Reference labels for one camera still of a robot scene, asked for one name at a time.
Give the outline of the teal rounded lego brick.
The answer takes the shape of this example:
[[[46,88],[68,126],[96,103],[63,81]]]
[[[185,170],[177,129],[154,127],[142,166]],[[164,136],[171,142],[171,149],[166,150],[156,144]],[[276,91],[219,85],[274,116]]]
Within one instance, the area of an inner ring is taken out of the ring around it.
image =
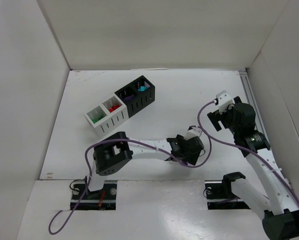
[[[140,88],[138,88],[139,92],[144,92],[145,90],[147,90],[148,88],[146,86],[141,86]]]

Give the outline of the red long lego brick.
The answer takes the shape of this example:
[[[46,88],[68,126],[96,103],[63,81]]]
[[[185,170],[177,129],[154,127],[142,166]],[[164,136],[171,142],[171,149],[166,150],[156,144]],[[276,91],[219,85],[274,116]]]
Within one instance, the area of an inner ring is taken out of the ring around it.
[[[117,105],[113,105],[111,108],[108,109],[108,111],[109,111],[110,113],[112,113],[112,112],[114,112],[116,109],[118,109],[119,107],[120,107],[119,104],[117,104]]]

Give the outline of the purple lego brick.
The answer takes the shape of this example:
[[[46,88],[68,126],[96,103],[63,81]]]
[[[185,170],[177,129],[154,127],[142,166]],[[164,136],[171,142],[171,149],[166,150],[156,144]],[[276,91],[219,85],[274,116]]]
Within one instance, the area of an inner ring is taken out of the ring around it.
[[[188,166],[188,163],[183,161],[183,162],[182,162],[182,165],[185,166],[185,167],[187,167],[187,166]]]

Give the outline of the lilac oval paw lego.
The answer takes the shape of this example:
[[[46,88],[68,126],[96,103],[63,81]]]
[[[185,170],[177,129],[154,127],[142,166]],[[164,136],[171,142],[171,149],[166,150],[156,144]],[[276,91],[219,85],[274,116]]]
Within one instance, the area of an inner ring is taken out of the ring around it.
[[[133,98],[134,98],[134,95],[130,95],[130,96],[125,97],[123,99],[123,101],[127,103],[127,102],[131,101]]]

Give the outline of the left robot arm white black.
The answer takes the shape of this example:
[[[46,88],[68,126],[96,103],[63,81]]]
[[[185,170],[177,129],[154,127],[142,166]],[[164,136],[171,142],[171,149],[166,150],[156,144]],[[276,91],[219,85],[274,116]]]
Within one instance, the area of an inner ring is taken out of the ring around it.
[[[193,129],[186,136],[176,135],[160,140],[136,140],[119,131],[93,147],[93,168],[88,190],[100,191],[108,176],[117,173],[132,160],[173,161],[194,167],[205,147],[200,134]]]

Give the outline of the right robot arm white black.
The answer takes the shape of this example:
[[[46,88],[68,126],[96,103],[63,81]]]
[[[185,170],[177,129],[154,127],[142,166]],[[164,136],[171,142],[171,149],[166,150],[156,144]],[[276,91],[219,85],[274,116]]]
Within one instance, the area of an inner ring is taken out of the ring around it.
[[[230,130],[234,139],[231,147],[241,151],[266,194],[255,189],[240,172],[223,176],[224,191],[242,199],[256,213],[270,240],[299,237],[299,198],[276,161],[258,154],[259,150],[270,151],[271,146],[266,136],[257,130],[253,106],[243,103],[239,96],[232,98],[226,91],[219,93],[213,103],[218,109],[208,113],[210,122],[216,131]]]

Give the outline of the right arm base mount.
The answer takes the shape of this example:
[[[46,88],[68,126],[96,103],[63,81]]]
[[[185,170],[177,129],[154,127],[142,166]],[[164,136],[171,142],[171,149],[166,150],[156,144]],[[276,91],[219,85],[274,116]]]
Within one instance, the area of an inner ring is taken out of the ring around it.
[[[222,180],[205,180],[203,196],[208,210],[249,210],[248,205],[232,193],[231,183],[246,177],[241,172],[225,174]]]

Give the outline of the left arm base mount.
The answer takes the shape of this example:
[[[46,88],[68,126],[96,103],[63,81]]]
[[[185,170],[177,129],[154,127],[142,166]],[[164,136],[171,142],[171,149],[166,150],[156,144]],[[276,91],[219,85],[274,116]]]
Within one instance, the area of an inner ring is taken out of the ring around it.
[[[116,209],[117,186],[117,181],[107,180],[104,182],[101,190],[88,190],[79,202],[76,210],[114,211]],[[73,210],[86,186],[82,181],[73,181],[69,188],[72,191],[70,209]]]

